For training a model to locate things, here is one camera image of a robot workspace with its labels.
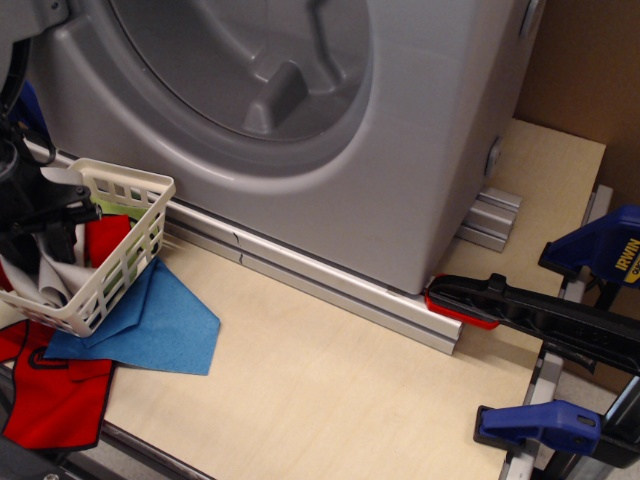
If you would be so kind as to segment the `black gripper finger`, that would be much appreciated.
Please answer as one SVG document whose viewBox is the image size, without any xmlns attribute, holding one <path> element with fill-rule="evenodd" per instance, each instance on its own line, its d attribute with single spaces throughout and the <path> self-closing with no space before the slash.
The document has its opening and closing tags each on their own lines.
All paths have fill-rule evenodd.
<svg viewBox="0 0 640 480">
<path fill-rule="evenodd" d="M 27 274 L 39 271 L 40 251 L 31 235 L 18 235 L 14 238 L 2 236 L 1 255 Z"/>
<path fill-rule="evenodd" d="M 51 257 L 58 262 L 74 264 L 77 242 L 75 226 L 69 222 L 53 222 L 45 227 L 45 239 Z"/>
</svg>

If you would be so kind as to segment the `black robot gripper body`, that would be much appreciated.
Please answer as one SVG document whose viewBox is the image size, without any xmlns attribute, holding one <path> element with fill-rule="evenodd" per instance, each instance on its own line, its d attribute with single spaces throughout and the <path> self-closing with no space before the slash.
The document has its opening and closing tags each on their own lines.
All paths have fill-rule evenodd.
<svg viewBox="0 0 640 480">
<path fill-rule="evenodd" d="M 1 172 L 1 242 L 8 243 L 54 224 L 70 225 L 98 220 L 101 208 L 91 201 L 82 175 L 71 169 Z"/>
</svg>

